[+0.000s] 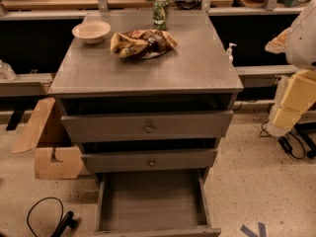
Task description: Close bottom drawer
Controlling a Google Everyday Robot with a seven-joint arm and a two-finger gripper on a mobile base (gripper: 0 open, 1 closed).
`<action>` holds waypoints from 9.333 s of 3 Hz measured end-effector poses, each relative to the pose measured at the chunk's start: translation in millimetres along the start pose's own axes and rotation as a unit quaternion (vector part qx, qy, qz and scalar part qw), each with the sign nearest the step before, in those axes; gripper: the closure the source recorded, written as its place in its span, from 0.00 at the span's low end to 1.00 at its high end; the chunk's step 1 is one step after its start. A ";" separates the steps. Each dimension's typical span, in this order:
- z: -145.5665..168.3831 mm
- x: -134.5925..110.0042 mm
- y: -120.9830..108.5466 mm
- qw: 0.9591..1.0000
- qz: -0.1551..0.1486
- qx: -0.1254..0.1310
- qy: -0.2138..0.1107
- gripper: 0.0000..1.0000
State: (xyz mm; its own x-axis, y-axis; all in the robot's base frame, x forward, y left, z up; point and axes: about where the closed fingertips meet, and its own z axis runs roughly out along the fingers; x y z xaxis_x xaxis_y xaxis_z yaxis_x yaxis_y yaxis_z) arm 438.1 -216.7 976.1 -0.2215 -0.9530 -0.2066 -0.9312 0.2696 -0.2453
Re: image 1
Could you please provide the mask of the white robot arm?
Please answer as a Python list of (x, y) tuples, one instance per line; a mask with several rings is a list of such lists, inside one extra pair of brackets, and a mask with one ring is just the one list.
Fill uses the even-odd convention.
[(290, 77), (281, 77), (269, 115), (268, 133), (284, 136), (316, 103), (316, 0), (310, 1), (266, 50), (284, 52), (286, 61), (297, 68)]

